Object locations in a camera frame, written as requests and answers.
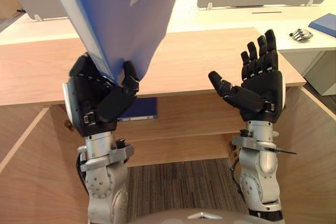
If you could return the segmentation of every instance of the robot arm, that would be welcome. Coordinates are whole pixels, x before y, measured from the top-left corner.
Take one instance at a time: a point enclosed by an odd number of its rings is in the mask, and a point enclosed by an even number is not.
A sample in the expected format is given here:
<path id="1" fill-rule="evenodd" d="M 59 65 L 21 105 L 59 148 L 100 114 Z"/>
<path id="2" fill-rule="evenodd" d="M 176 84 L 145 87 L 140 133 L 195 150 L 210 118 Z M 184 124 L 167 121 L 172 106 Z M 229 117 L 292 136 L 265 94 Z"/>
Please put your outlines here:
<path id="1" fill-rule="evenodd" d="M 125 62 L 124 80 L 116 86 L 101 76 L 88 54 L 78 58 L 63 84 L 66 109 L 85 138 L 78 148 L 77 170 L 89 195 L 90 223 L 125 224 L 128 196 L 125 162 L 132 145 L 116 141 L 117 118 L 136 99 L 139 80 L 132 62 Z"/>
<path id="2" fill-rule="evenodd" d="M 273 137 L 275 123 L 285 103 L 285 85 L 278 70 L 276 41 L 272 30 L 258 38 L 259 57 L 256 46 L 250 42 L 249 54 L 241 53 L 243 83 L 232 87 L 213 71 L 209 79 L 217 93 L 229 104 L 239 108 L 246 129 L 233 145 L 241 148 L 240 192 L 251 215 L 270 221 L 283 222 L 280 189 L 276 180 L 278 167 L 277 149 Z"/>

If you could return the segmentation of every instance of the wooden table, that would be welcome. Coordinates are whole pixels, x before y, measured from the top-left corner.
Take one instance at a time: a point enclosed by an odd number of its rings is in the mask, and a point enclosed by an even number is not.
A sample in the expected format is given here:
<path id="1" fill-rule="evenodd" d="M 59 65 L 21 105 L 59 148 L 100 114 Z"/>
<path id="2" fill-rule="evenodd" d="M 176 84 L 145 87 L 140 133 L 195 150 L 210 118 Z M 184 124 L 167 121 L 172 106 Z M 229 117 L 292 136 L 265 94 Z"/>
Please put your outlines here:
<path id="1" fill-rule="evenodd" d="M 155 120 L 119 123 L 117 137 L 135 147 L 130 166 L 229 157 L 228 142 L 244 128 L 238 110 L 214 92 L 217 70 L 240 84 L 240 52 L 254 28 L 170 33 L 140 83 L 140 97 L 158 97 Z M 0 223 L 85 223 L 87 196 L 74 166 L 77 132 L 67 116 L 61 83 L 85 51 L 78 38 L 0 46 Z M 301 86 L 304 78 L 279 54 L 286 78 L 286 109 L 276 125 L 278 180 L 286 220 L 331 223 L 336 117 Z"/>

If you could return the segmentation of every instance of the blue notebook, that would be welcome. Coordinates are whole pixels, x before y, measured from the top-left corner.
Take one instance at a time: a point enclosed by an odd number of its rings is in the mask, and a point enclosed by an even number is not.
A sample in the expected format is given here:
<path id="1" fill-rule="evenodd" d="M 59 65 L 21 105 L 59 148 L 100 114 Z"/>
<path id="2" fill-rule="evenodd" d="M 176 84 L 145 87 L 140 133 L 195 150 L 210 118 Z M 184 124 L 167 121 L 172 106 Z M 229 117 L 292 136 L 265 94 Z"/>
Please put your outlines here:
<path id="1" fill-rule="evenodd" d="M 336 15 L 328 13 L 311 22 L 309 27 L 336 38 Z"/>
<path id="2" fill-rule="evenodd" d="M 166 34 L 175 0 L 60 0 L 94 64 L 120 84 L 123 63 L 142 79 Z"/>
<path id="3" fill-rule="evenodd" d="M 156 112 L 157 98 L 137 98 L 118 119 L 120 122 L 154 119 Z"/>

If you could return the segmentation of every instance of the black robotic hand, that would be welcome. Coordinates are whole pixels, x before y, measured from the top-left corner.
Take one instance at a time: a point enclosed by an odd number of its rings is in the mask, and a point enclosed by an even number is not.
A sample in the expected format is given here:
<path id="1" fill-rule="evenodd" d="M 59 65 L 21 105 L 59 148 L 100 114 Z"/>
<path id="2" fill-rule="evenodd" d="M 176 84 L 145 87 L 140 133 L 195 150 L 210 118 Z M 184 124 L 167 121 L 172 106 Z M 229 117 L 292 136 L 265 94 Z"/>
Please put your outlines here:
<path id="1" fill-rule="evenodd" d="M 80 56 L 66 83 L 66 107 L 82 136 L 114 131 L 120 116 L 137 98 L 139 78 L 131 61 L 123 65 L 121 86 L 103 77 L 88 53 Z"/>
<path id="2" fill-rule="evenodd" d="M 282 74 L 278 70 L 276 40 L 272 30 L 258 38 L 259 57 L 253 42 L 247 44 L 249 54 L 241 53 L 243 83 L 234 86 L 212 71 L 209 79 L 217 93 L 239 108 L 244 121 L 257 120 L 275 123 L 282 112 Z"/>

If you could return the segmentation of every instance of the wire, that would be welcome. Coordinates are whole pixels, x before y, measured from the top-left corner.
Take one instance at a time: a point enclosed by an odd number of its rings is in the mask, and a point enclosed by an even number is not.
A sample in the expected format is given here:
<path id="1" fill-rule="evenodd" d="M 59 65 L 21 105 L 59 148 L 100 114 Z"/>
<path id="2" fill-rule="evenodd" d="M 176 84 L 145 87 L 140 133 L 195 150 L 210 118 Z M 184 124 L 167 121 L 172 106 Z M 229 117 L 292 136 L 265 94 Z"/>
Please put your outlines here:
<path id="1" fill-rule="evenodd" d="M 89 195 L 88 189 L 86 188 L 85 185 L 85 174 L 86 173 L 82 173 L 82 171 L 80 170 L 80 153 L 77 156 L 77 160 L 76 160 L 76 169 L 77 169 L 77 173 L 78 173 L 78 177 L 80 179 L 80 181 L 82 182 L 82 185 L 86 191 L 86 193 Z"/>
<path id="2" fill-rule="evenodd" d="M 243 191 L 242 189 L 240 188 L 240 184 L 237 182 L 236 178 L 235 178 L 235 171 L 236 171 L 236 165 L 238 164 L 239 162 L 239 157 L 236 158 L 236 160 L 234 161 L 232 167 L 230 168 L 230 171 L 231 171 L 231 178 L 233 180 L 233 182 L 236 184 L 236 187 L 237 187 L 237 192 L 240 194 L 243 202 L 245 202 L 245 198 L 244 198 L 244 194 L 243 194 Z"/>

